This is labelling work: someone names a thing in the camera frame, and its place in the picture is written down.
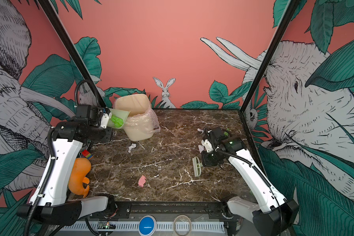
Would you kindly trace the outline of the large green paper scrap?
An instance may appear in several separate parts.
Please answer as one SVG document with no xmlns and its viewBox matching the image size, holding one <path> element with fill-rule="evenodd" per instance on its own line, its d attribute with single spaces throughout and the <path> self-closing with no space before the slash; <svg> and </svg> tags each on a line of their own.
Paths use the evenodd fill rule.
<svg viewBox="0 0 354 236">
<path fill-rule="evenodd" d="M 112 127 L 114 128 L 122 128 L 124 125 L 124 121 L 121 118 L 118 118 L 116 116 L 111 117 L 111 122 L 112 122 Z"/>
</svg>

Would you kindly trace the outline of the pale green hand brush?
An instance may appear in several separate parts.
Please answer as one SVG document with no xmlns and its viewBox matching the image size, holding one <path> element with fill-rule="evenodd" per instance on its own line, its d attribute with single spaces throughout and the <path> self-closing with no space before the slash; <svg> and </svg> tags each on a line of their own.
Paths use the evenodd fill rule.
<svg viewBox="0 0 354 236">
<path fill-rule="evenodd" d="M 192 161 L 193 161 L 194 176 L 200 177 L 202 174 L 203 164 L 202 164 L 202 162 L 200 162 L 200 160 L 197 156 L 192 158 Z"/>
</svg>

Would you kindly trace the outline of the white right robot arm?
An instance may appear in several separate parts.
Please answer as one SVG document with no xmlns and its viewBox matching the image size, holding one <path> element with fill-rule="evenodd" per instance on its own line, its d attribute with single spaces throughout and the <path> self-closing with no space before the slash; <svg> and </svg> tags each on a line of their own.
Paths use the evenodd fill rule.
<svg viewBox="0 0 354 236">
<path fill-rule="evenodd" d="M 288 200 L 274 185 L 253 159 L 243 140 L 221 127 L 203 128 L 201 141 L 202 161 L 194 162 L 194 170 L 202 166 L 213 167 L 227 160 L 242 176 L 257 204 L 233 197 L 227 201 L 231 214 L 252 222 L 261 236 L 278 236 L 290 228 L 299 212 L 295 200 Z"/>
</svg>

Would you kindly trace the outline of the pink paper scrap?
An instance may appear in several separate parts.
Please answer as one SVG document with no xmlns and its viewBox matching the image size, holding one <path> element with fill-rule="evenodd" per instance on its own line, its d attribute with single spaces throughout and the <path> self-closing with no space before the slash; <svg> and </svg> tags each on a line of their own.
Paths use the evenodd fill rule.
<svg viewBox="0 0 354 236">
<path fill-rule="evenodd" d="M 145 183 L 147 181 L 147 178 L 145 176 L 141 176 L 138 180 L 138 186 L 139 187 L 144 187 Z"/>
</svg>

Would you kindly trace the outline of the cream trash bin with bag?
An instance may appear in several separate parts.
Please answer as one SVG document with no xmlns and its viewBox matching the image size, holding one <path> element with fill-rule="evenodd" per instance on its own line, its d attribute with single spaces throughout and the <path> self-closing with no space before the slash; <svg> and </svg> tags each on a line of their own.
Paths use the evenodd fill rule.
<svg viewBox="0 0 354 236">
<path fill-rule="evenodd" d="M 129 112 L 123 130 L 134 142 L 149 139 L 160 131 L 158 117 L 145 94 L 120 97 L 115 102 L 115 109 Z"/>
</svg>

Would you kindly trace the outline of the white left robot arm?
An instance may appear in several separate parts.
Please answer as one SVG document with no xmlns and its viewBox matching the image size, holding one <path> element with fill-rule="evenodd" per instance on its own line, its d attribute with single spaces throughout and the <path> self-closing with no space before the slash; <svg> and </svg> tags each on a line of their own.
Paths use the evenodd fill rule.
<svg viewBox="0 0 354 236">
<path fill-rule="evenodd" d="M 104 105 L 76 105 L 76 115 L 67 122 L 51 128 L 47 136 L 50 157 L 39 186 L 29 204 L 21 205 L 17 215 L 24 218 L 25 236 L 33 221 L 59 228 L 71 226 L 77 220 L 100 212 L 113 217 L 118 206 L 112 195 L 67 200 L 67 187 L 75 160 L 85 146 L 108 142 L 112 128 L 108 122 L 112 114 Z"/>
</svg>

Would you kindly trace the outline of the pale green dustpan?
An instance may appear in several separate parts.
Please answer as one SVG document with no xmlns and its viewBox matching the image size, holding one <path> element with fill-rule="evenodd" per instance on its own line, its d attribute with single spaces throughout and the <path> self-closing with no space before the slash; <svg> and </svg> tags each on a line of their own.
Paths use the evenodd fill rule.
<svg viewBox="0 0 354 236">
<path fill-rule="evenodd" d="M 114 128 L 114 129 L 122 129 L 123 126 L 125 125 L 125 122 L 130 114 L 129 111 L 123 111 L 123 110 L 117 110 L 113 108 L 108 108 L 108 111 L 110 111 L 109 114 L 109 121 L 107 126 Z"/>
</svg>

